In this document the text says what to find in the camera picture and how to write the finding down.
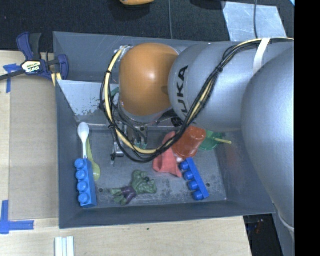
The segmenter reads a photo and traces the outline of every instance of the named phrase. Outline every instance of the green toy figure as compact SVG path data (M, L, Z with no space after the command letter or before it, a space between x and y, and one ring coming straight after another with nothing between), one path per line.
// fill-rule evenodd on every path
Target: green toy figure
M114 201L124 206L139 194L155 194L157 192L156 183L147 175L146 171L135 170L130 186L112 188L110 192L115 196Z

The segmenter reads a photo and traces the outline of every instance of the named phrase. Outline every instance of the red object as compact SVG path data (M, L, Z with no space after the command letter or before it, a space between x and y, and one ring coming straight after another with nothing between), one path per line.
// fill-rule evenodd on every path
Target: red object
M168 133L164 139L163 144L175 136L175 132L172 131ZM166 152L159 155L157 158L153 160L152 168L159 173L170 173L172 175L182 177L182 173L178 167L177 159L174 155L172 148L169 148Z
M193 158L201 143L206 139L206 130L189 126L179 141L172 146L173 152L183 160Z

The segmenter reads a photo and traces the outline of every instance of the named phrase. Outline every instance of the gray bin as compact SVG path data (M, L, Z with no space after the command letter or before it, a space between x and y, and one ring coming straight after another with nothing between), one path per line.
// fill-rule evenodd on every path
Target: gray bin
M76 228L104 225L186 221L232 216L271 214L275 212L272 201L265 191L249 160L242 133L226 133L232 144L221 144L212 151L199 150L194 162L210 194L202 201L195 201L183 178L168 173L158 173L152 163L138 164L126 157L116 158L111 164L113 138L107 119L99 109L78 113L73 110L62 88L72 87L73 101L81 99L83 91L76 82L88 82L96 87L101 83L114 50L122 45L145 42L164 43L179 51L194 44L205 42L168 40L155 38L54 33L55 55L66 54L70 70L68 80L56 85L58 170L59 170L59 227ZM117 66L112 80L117 81ZM90 104L83 102L84 108ZM77 179L74 162L82 156L82 143L77 135L80 122L90 127L90 144L94 161L101 168L101 177L95 183L98 206L82 208L77 200ZM171 130L156 127L150 130L155 143ZM113 202L109 189L127 186L132 172L147 171L157 184L156 194L138 195L126 206Z

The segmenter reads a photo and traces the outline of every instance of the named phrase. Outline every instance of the white spoon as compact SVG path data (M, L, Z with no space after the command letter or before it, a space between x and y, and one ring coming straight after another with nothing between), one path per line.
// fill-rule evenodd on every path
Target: white spoon
M78 126L78 135L82 141L82 148L83 148L83 158L88 158L87 156L87 147L86 147L86 143L87 143L87 139L89 136L89 126L86 122L82 122L79 124Z

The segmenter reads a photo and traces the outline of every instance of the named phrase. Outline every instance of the pink cloth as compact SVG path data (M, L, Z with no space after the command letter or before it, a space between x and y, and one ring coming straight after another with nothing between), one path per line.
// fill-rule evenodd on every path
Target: pink cloth
M167 142L169 139L175 136L175 134L176 133L174 131L168 133L164 137L162 143L164 144L165 142ZM152 163L152 168L159 173L170 173L178 176L179 178L182 177L182 173L179 170L177 159L172 148L169 148L166 152L155 158Z

